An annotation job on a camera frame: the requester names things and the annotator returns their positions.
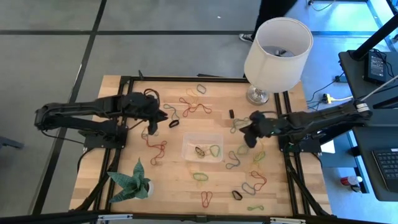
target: black sneaker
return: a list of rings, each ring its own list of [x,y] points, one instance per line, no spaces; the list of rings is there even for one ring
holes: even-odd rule
[[[251,38],[251,34],[239,34],[239,39],[245,42],[253,43],[253,39]]]

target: wooden table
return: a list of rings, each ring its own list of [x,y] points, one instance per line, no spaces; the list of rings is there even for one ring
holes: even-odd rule
[[[98,97],[115,95],[118,91],[120,76],[106,75],[103,78]],[[165,156],[159,159],[160,164],[153,166],[150,159],[159,153],[157,149],[148,148],[145,140],[141,139],[141,132],[147,126],[142,123],[129,131],[126,147],[122,150],[118,172],[132,175],[133,168],[141,158],[145,169],[145,177],[154,183],[154,194],[144,200],[126,200],[113,203],[112,212],[126,213],[156,213],[156,214],[207,214],[207,215],[264,215],[264,216],[290,216],[289,189],[283,155],[279,151],[276,137],[261,139],[266,152],[260,167],[267,184],[255,195],[249,195],[242,191],[243,182],[250,185],[258,182],[249,175],[254,169],[251,166],[252,154],[262,149],[257,144],[246,156],[238,156],[241,165],[230,170],[226,169],[226,163],[233,162],[228,157],[229,151],[236,151],[244,144],[243,133],[237,131],[230,133],[233,120],[229,118],[229,110],[233,109],[235,118],[244,118],[253,111],[276,111],[274,95],[270,95],[269,101],[262,106],[254,106],[246,99],[248,83],[201,83],[206,86],[204,95],[197,93],[197,82],[134,82],[133,91],[143,92],[146,88],[153,88],[160,94],[162,110],[171,117],[172,110],[163,109],[168,103],[177,109],[181,117],[180,125],[170,129],[170,120],[159,123],[159,135],[149,136],[150,144],[159,144],[166,140]],[[184,97],[187,101],[193,99],[187,95],[186,90],[191,88],[198,94],[198,102],[211,108],[213,112],[206,114],[199,108],[195,113],[189,113],[184,118],[182,112],[187,106],[178,101]],[[289,91],[292,111],[307,109],[302,84],[297,84]],[[137,121],[127,119],[127,125],[132,126]],[[220,163],[208,164],[187,162],[181,156],[183,135],[186,132],[220,133],[223,135],[223,160]],[[104,149],[95,149],[88,153],[82,160],[77,176],[70,208],[79,206],[85,197],[93,190],[98,182]],[[322,168],[319,161],[311,154],[301,154],[305,183],[317,202],[327,212],[331,212],[323,180]],[[199,184],[192,178],[193,172],[204,172],[209,176],[207,182]],[[114,193],[121,190],[116,185]],[[242,201],[235,200],[231,192],[239,191],[243,195]],[[201,205],[201,192],[212,191],[213,198],[210,206],[203,208]],[[104,208],[108,184],[104,186],[100,208]],[[296,186],[296,195],[299,212],[303,213],[301,195]],[[248,211],[247,207],[263,205],[264,210]]]

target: silver lamp base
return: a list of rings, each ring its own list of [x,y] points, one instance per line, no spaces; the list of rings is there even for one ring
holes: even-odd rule
[[[269,95],[266,91],[259,90],[254,86],[250,86],[248,92],[246,93],[246,98],[251,104],[259,106],[267,103]]]

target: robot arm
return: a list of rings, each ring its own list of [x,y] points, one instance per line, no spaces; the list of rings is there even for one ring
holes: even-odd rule
[[[150,92],[154,92],[157,98],[148,94]],[[151,89],[144,93],[107,96],[86,103],[49,103],[36,111],[34,124],[41,131],[61,127],[78,129],[86,137],[85,147],[122,147],[128,127],[119,125],[116,118],[127,116],[148,121],[148,133],[154,134],[157,123],[167,119],[167,114],[159,106],[159,94]],[[84,115],[97,115],[108,120],[96,122],[72,117]]]
[[[323,129],[346,123],[363,125],[372,115],[366,103],[354,100],[311,113],[301,111],[283,114],[277,119],[266,118],[264,113],[268,112],[253,112],[249,117],[252,123],[240,129],[249,147],[256,145],[257,137],[287,136],[292,144],[309,136],[321,138],[319,132]]]

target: green plant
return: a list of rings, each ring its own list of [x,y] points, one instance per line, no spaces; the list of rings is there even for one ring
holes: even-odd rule
[[[132,173],[132,177],[117,172],[108,172],[108,175],[115,183],[123,188],[123,190],[113,196],[109,202],[121,202],[134,197],[140,199],[148,197],[148,183],[150,179],[144,178],[144,168],[139,158]]]

